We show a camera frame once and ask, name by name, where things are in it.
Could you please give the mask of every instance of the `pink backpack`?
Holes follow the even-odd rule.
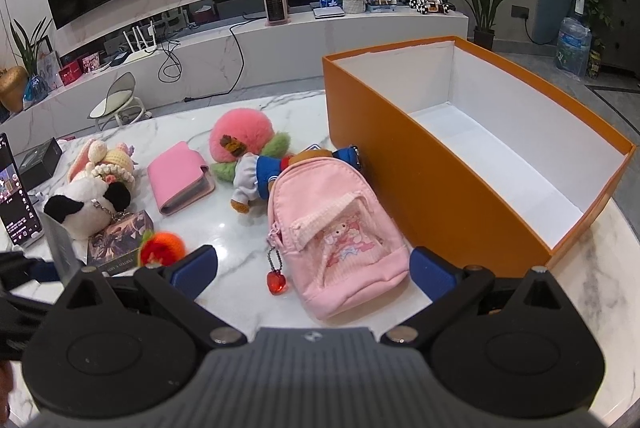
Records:
[[[402,234],[344,161],[322,157],[288,167],[271,188],[268,214],[268,242],[318,319],[381,295],[408,273]]]

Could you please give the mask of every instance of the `pink notebook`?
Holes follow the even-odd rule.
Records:
[[[216,187],[204,158],[184,141],[151,161],[146,172],[163,215],[183,209]]]

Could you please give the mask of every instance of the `phone screen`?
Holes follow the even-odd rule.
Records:
[[[0,218],[11,241],[21,246],[42,231],[15,166],[6,134],[0,134]]]

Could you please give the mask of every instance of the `white sleeve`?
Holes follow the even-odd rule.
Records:
[[[260,198],[258,193],[258,178],[255,175],[255,167],[258,163],[258,156],[247,153],[242,156],[236,166],[236,176],[234,177],[234,194],[232,199],[242,204],[255,201]]]

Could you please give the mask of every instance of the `red heart charm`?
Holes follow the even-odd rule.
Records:
[[[267,287],[271,294],[280,294],[287,286],[287,279],[280,271],[269,271],[267,273]]]

